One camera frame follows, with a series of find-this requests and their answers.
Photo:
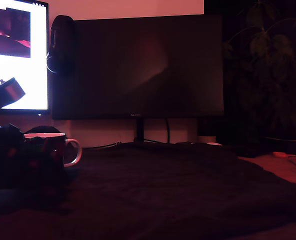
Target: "headphones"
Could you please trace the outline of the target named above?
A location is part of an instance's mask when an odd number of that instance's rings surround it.
[[[58,15],[51,25],[47,68],[60,75],[71,75],[75,70],[77,34],[70,16]]]

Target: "mug handle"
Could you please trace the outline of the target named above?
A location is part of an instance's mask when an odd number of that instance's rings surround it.
[[[77,140],[75,140],[75,139],[66,139],[66,146],[67,146],[68,143],[75,143],[77,145],[78,152],[77,152],[76,158],[71,163],[66,163],[66,164],[63,165],[65,168],[68,168],[68,167],[71,167],[71,166],[77,164],[79,162],[79,160],[82,158],[82,152],[83,152],[82,147],[80,146],[80,143]]]

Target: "turned-off monitor screen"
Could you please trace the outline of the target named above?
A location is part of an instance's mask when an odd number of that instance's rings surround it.
[[[217,15],[75,21],[73,75],[53,75],[53,118],[221,115]]]
[[[0,0],[0,80],[15,78],[25,92],[4,110],[48,109],[47,21],[47,3]]]

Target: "houseplant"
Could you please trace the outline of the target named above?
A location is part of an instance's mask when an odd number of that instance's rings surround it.
[[[223,43],[225,112],[243,141],[296,139],[296,18],[257,0]]]

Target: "small red object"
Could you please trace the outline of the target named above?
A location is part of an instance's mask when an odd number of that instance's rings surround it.
[[[272,153],[276,158],[280,158],[280,159],[287,159],[287,158],[291,158],[291,157],[296,157],[296,155],[293,154],[287,154],[285,152],[279,152],[279,151],[274,151]]]

